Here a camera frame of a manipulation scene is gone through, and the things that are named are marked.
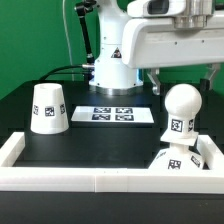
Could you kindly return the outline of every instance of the white rook chess piece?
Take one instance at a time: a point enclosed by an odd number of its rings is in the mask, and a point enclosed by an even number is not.
[[[174,86],[166,95],[165,106],[169,113],[168,128],[161,141],[169,142],[170,148],[160,150],[150,169],[202,169],[202,157],[189,150],[197,140],[194,132],[195,116],[201,108],[200,93],[191,85]]]

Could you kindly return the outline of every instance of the black cable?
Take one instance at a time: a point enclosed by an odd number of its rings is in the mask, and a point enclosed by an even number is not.
[[[52,75],[88,75],[89,72],[56,72]]]
[[[73,68],[82,68],[82,65],[68,65],[68,66],[55,68],[55,69],[51,70],[50,72],[48,72],[46,75],[42,76],[39,80],[40,81],[45,80],[48,76],[53,75],[56,72],[60,72],[60,71],[67,70],[67,69],[73,69]]]

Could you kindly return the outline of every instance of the white cup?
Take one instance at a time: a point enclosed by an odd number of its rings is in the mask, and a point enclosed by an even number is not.
[[[31,131],[38,134],[57,134],[68,127],[62,86],[55,83],[35,85]]]

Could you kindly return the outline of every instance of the green background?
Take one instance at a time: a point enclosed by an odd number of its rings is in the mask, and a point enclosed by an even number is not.
[[[74,11],[75,4],[80,1],[66,0],[66,18],[74,64],[85,62],[81,29]],[[124,10],[129,2],[131,0],[118,0],[119,6]],[[99,54],[96,12],[88,14],[87,23],[96,57]],[[23,82],[38,79],[51,69],[69,64],[62,0],[0,1],[0,99]],[[223,67],[214,82],[214,90],[222,94]],[[198,83],[205,73],[204,65],[162,69],[160,80]],[[58,76],[54,79],[71,80],[71,76]]]

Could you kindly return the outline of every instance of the black surface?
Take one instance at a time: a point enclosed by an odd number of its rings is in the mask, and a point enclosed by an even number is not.
[[[131,96],[106,96],[83,83],[62,82],[70,120],[76,106],[150,107],[154,124],[70,122],[65,133],[30,131],[33,86],[27,82],[0,101],[0,144],[25,131],[26,148],[15,166],[145,168],[165,148],[164,97],[151,86]],[[224,149],[224,98],[203,92],[195,129]],[[0,192],[0,223],[224,223],[224,196],[200,194]]]

